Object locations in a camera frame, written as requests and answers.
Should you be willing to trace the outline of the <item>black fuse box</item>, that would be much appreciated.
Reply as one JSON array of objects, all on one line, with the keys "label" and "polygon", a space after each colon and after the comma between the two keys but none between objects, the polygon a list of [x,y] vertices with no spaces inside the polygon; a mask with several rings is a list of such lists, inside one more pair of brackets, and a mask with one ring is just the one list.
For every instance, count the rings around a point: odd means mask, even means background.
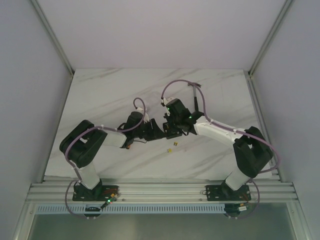
[{"label": "black fuse box", "polygon": [[174,127],[172,124],[165,122],[162,124],[165,138],[167,140],[181,137],[183,135],[179,128]]}]

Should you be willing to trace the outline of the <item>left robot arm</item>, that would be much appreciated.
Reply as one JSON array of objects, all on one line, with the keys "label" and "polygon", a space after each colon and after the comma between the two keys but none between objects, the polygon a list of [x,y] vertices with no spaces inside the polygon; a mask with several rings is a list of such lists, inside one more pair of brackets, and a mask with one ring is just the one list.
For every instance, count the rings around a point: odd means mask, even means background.
[{"label": "left robot arm", "polygon": [[133,111],[127,121],[119,125],[118,132],[98,128],[89,120],[81,121],[62,140],[59,150],[67,157],[79,182],[85,187],[84,195],[90,201],[97,201],[103,192],[99,186],[101,179],[93,160],[103,143],[107,146],[128,149],[135,139],[149,142],[165,137],[155,119],[149,119],[147,114]]}]

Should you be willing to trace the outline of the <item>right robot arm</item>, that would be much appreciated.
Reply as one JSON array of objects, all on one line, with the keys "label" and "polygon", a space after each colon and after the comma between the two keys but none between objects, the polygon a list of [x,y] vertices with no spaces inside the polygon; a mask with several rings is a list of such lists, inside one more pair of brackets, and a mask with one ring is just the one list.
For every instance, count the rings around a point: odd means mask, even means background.
[{"label": "right robot arm", "polygon": [[203,112],[191,113],[178,98],[163,98],[161,105],[166,107],[165,118],[170,126],[217,140],[233,148],[236,168],[221,184],[221,193],[228,200],[234,199],[239,189],[260,174],[274,156],[262,133],[254,126],[249,129],[235,128],[208,120]]}]

